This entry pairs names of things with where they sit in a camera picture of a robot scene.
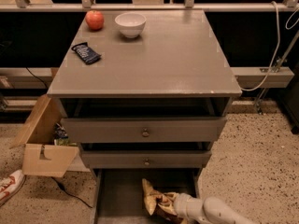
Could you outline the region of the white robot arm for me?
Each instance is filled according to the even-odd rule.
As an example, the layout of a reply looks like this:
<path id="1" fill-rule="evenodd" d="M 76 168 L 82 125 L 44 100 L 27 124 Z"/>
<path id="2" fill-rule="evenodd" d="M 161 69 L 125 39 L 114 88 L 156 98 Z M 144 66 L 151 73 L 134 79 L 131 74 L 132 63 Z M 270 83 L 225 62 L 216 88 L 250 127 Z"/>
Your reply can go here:
<path id="1" fill-rule="evenodd" d="M 180 193 L 174 200 L 174 209 L 180 217 L 192 219 L 199 224 L 256 224 L 216 197 L 198 199 Z"/>

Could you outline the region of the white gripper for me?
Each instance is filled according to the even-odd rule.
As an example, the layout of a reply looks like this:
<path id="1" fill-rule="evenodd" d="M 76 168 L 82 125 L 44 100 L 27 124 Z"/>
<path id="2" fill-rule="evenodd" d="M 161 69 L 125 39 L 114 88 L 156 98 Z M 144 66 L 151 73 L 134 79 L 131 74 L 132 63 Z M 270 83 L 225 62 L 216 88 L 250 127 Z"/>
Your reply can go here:
<path id="1" fill-rule="evenodd" d="M 193 219 L 199 224 L 206 224 L 206 215 L 203 209 L 204 202 L 193 198 L 186 193 L 180 193 L 174 200 L 174 209 L 179 217 Z"/>

